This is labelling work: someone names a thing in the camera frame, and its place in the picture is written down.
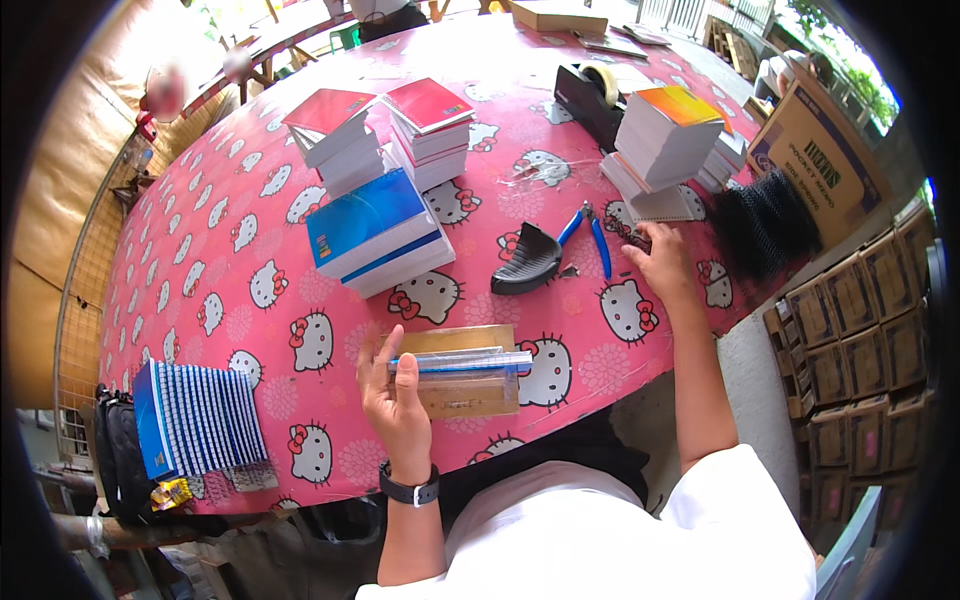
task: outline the hello kitty print tablecloth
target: hello kitty print tablecloth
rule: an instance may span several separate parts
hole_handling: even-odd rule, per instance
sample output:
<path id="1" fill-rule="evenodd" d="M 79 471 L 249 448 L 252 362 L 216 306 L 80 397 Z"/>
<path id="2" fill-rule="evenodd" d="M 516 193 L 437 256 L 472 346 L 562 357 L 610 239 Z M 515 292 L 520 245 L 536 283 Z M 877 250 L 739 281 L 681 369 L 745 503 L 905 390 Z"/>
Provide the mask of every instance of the hello kitty print tablecloth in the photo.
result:
<path id="1" fill-rule="evenodd" d="M 758 127 L 727 94 L 670 51 L 649 47 L 640 71 L 715 104 L 748 139 Z M 194 513 L 248 513 L 373 492 L 384 450 L 360 408 L 354 363 L 373 328 L 513 324 L 534 353 L 518 415 L 433 423 L 433 460 L 463 468 L 530 442 L 638 389 L 673 366 L 660 301 L 621 254 L 629 231 L 596 143 L 553 101 L 557 64 L 587 58 L 571 36 L 545 36 L 509 15 L 455 19 L 326 57 L 205 133 L 134 207 L 105 299 L 101 380 L 128 390 L 149 356 L 247 372 L 270 462 L 191 481 Z M 467 173 L 424 194 L 454 263 L 369 300 L 313 266 L 304 217 L 327 202 L 280 120 L 321 86 L 382 92 L 433 77 L 476 107 Z M 389 140 L 385 107 L 368 124 Z M 530 174 L 530 165 L 539 170 Z M 749 174 L 739 177 L 749 181 Z M 700 202 L 695 183 L 682 186 Z M 584 200 L 604 215 L 613 277 L 590 232 L 564 248 L 555 278 L 519 297 L 490 292 L 520 224 L 559 234 Z M 727 275 L 703 221 L 677 224 L 695 262 L 710 324 L 728 331 L 770 289 Z"/>

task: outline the black watch strap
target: black watch strap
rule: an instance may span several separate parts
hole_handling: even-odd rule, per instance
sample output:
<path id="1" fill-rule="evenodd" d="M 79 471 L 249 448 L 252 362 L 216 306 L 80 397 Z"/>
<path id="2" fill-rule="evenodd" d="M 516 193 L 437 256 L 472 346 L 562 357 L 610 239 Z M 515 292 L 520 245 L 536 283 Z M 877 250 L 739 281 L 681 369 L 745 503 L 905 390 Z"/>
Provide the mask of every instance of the black watch strap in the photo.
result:
<path id="1" fill-rule="evenodd" d="M 430 479 L 421 486 L 404 486 L 390 478 L 390 460 L 380 464 L 380 490 L 403 504 L 413 504 L 418 508 L 437 499 L 440 495 L 440 472 L 436 465 L 430 467 Z"/>

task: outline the blue-handled pliers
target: blue-handled pliers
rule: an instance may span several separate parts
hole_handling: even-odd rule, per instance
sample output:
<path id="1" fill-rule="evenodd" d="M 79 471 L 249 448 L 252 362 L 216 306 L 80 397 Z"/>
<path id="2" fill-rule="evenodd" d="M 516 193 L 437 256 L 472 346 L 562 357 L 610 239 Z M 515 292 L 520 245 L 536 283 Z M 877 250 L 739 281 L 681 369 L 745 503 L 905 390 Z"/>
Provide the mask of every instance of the blue-handled pliers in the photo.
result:
<path id="1" fill-rule="evenodd" d="M 573 235 L 573 232 L 577 230 L 581 223 L 584 221 L 589 221 L 590 229 L 593 231 L 593 241 L 597 244 L 597 250 L 600 252 L 600 261 L 603 262 L 603 275 L 605 278 L 609 279 L 612 275 L 612 267 L 610 265 L 610 250 L 607 248 L 607 240 L 603 236 L 603 228 L 600 226 L 600 220 L 597 219 L 596 213 L 593 212 L 593 204 L 584 200 L 584 205 L 580 207 L 580 210 L 577 211 L 577 214 L 573 215 L 573 218 L 570 219 L 570 222 L 566 224 L 566 227 L 563 231 L 560 232 L 560 236 L 557 238 L 557 241 L 562 246 L 566 243 L 566 240 L 570 239 L 570 236 Z"/>

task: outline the red notebook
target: red notebook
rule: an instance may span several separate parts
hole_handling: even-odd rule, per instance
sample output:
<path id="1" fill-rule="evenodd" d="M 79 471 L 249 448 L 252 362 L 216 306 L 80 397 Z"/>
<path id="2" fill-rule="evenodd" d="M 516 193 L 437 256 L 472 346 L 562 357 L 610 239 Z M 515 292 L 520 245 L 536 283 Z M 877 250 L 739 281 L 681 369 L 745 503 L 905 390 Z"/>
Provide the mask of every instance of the red notebook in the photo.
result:
<path id="1" fill-rule="evenodd" d="M 387 92 L 383 104 L 419 133 L 430 133 L 476 112 L 460 96 L 430 78 Z"/>
<path id="2" fill-rule="evenodd" d="M 281 123 L 300 127 L 323 135 L 352 119 L 376 102 L 376 94 L 342 89 L 322 88 L 281 119 Z"/>

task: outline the black plastic scoop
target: black plastic scoop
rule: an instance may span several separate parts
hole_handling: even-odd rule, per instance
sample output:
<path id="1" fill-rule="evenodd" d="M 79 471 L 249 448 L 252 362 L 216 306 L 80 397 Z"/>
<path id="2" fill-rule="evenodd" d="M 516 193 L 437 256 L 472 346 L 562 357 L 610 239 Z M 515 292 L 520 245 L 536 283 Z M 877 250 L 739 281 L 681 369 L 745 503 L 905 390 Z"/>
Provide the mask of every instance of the black plastic scoop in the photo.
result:
<path id="1" fill-rule="evenodd" d="M 490 291 L 500 296 L 532 292 L 557 273 L 563 255 L 560 242 L 552 235 L 524 221 L 514 257 L 493 272 Z"/>

